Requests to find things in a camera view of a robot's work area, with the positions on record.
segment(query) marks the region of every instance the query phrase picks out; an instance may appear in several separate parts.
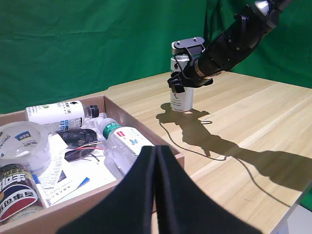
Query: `bottle cap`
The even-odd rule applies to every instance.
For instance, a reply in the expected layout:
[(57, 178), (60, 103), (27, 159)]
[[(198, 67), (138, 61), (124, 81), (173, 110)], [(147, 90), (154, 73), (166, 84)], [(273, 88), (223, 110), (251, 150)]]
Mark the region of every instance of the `bottle cap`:
[(92, 118), (96, 118), (99, 115), (99, 110), (97, 105), (90, 105)]

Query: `paper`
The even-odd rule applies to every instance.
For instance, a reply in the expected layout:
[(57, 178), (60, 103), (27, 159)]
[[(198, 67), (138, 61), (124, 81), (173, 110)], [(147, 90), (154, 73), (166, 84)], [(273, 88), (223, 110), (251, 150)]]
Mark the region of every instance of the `paper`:
[(64, 159), (67, 144), (59, 134), (49, 136), (49, 147), (51, 152), (51, 163), (49, 167), (39, 176), (43, 188), (53, 187), (59, 180), (62, 171), (62, 160)]
[(87, 156), (84, 159), (70, 162), (75, 170), (84, 173), (90, 181), (66, 197), (62, 198), (56, 204), (67, 201), (73, 197), (87, 193), (116, 180), (116, 178), (104, 165), (105, 156), (103, 154), (103, 150), (94, 150), (92, 154), (96, 156), (100, 162), (98, 162), (93, 156)]
[(68, 196), (72, 191), (86, 179), (84, 173), (74, 168), (65, 159), (62, 160), (62, 171), (57, 184), (53, 187), (45, 187), (46, 196), (50, 199), (51, 204), (55, 204), (65, 196)]

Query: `tape roll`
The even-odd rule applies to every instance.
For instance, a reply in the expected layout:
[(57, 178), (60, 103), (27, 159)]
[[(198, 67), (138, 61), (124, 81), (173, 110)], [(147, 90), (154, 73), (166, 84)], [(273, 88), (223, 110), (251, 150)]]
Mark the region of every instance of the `tape roll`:
[(38, 123), (21, 121), (0, 127), (0, 166), (22, 164), (37, 176), (51, 162), (48, 132)]

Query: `cardboard box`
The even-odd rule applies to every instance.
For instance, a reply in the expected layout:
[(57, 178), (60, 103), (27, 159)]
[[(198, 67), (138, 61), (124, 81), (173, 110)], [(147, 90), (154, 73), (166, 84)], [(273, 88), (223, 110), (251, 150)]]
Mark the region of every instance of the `cardboard box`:
[[(153, 131), (121, 109), (106, 96), (100, 95), (80, 100), (85, 105), (98, 105), (100, 113), (106, 112), (107, 117), (114, 118), (122, 126), (138, 129), (154, 145), (168, 145), (166, 141), (157, 136)], [(16, 121), (25, 121), (24, 111), (0, 116), (0, 126)], [(184, 156), (173, 146), (169, 146), (180, 165), (184, 167)], [(59, 227), (78, 218), (83, 213), (97, 205), (114, 189), (114, 187), (116, 187), (118, 183), (119, 181), (114, 181), (48, 209), (0, 226), (0, 232), (4, 234), (54, 234)]]

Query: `white bottle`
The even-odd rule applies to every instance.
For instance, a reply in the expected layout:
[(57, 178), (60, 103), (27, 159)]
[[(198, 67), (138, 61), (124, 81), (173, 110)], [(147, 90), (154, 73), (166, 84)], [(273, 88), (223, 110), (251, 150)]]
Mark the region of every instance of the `white bottle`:
[[(189, 61), (188, 55), (177, 55), (176, 60), (180, 64), (181, 68), (184, 69)], [(171, 58), (171, 72), (180, 72), (181, 69), (178, 66), (174, 58)], [(193, 92), (194, 89), (190, 87), (184, 87), (185, 92), (173, 93), (170, 91), (170, 106), (174, 111), (185, 112), (189, 111), (193, 107)]]
[(86, 120), (98, 117), (98, 106), (80, 101), (59, 102), (25, 109), (26, 120), (43, 125), (48, 133), (80, 128)]
[(124, 174), (130, 170), (143, 146), (154, 146), (137, 129), (122, 127), (112, 118), (104, 119), (99, 130), (107, 140), (115, 164)]

